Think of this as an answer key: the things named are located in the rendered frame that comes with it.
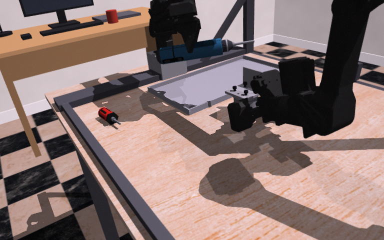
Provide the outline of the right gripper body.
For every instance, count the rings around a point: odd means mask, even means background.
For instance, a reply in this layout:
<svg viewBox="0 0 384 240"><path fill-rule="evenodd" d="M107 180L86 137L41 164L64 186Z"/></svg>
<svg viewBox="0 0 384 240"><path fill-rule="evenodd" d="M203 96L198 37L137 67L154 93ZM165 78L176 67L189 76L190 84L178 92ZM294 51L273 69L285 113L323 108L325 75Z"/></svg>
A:
<svg viewBox="0 0 384 240"><path fill-rule="evenodd" d="M171 3L167 8L167 15L170 20L173 20L173 17L178 21L197 18L196 17L197 8L196 8L195 0L190 0L190 1L189 0L172 0L172 1L173 3Z"/></svg>

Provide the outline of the red screwdriver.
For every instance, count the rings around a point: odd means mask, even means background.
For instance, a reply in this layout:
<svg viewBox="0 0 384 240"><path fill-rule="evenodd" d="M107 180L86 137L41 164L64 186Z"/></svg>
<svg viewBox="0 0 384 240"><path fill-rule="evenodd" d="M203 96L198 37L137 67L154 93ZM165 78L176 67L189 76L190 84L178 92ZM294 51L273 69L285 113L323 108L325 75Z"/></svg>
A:
<svg viewBox="0 0 384 240"><path fill-rule="evenodd" d="M98 115L104 119L105 121L107 121L110 125L113 125L115 123L118 123L119 125L121 125L121 123L118 121L118 115L114 112L112 112L111 110L109 110L108 108L106 107L102 107L99 109L98 111Z"/></svg>

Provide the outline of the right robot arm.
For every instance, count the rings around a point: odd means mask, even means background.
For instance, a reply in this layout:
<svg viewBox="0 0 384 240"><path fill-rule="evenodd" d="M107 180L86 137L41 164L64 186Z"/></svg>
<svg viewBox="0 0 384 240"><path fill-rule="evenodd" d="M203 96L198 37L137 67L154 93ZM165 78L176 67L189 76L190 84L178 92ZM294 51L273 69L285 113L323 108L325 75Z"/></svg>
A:
<svg viewBox="0 0 384 240"><path fill-rule="evenodd" d="M173 34L177 34L177 28L172 25L172 22L177 22L178 19L168 18L167 8L173 4L173 0L152 0L150 1L150 9L148 13L149 19L149 34L156 40L156 48L174 46ZM157 50L153 51L155 54Z"/></svg>

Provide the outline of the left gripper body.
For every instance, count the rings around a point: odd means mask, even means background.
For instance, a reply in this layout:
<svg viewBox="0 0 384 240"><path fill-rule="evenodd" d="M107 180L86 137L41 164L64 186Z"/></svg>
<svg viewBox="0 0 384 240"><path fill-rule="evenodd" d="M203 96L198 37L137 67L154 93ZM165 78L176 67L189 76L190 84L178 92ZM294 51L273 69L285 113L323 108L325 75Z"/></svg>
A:
<svg viewBox="0 0 384 240"><path fill-rule="evenodd" d="M288 95L279 95L278 98L264 104L255 103L256 107L250 107L247 100L238 100L227 106L230 126L235 132L241 132L252 127L257 118L262 117L263 123L274 121L276 126L285 124L279 114L282 101Z"/></svg>

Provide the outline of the grey metal l-shaped bracket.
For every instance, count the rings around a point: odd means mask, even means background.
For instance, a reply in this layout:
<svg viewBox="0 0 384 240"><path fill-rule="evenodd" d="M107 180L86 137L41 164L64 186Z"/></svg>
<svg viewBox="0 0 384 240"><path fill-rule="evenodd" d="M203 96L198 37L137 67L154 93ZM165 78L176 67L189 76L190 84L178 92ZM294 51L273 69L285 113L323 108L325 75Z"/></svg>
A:
<svg viewBox="0 0 384 240"><path fill-rule="evenodd" d="M237 86L236 91L233 90L233 88L230 88L225 91L225 94L228 94L230 96L233 96L235 98L238 98L240 100L248 98L248 101L251 99L254 99L259 96L259 94L254 94L252 87L251 87L251 81L253 80L253 76L261 74L263 71L253 69L250 67L243 67L243 82L247 82L246 87L244 87L243 83ZM248 90L248 94L244 94L244 90Z"/></svg>

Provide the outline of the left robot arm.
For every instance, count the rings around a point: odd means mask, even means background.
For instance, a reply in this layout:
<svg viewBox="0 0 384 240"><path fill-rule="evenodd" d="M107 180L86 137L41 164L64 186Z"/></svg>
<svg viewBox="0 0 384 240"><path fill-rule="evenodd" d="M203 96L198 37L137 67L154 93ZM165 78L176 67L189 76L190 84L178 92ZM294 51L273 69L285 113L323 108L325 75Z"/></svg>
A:
<svg viewBox="0 0 384 240"><path fill-rule="evenodd" d="M277 69L253 76L250 82L258 104L288 95L280 104L280 119L302 127L305 139L330 135L355 119L353 82L370 12L384 0L333 0L332 21L321 82L316 86L315 62L295 57L278 62Z"/></svg>

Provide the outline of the blue electric screwdriver barrel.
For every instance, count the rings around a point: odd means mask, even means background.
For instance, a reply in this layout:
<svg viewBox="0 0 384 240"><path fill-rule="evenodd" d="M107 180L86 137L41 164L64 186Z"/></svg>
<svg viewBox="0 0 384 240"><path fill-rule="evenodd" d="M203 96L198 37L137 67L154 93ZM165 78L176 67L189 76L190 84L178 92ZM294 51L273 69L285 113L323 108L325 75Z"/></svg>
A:
<svg viewBox="0 0 384 240"><path fill-rule="evenodd" d="M193 52L188 53L185 44L159 48L156 52L156 59L160 64L170 64L200 58L223 55L229 52L236 45L254 43L254 40L243 42L231 42L228 39L215 38L194 42Z"/></svg>

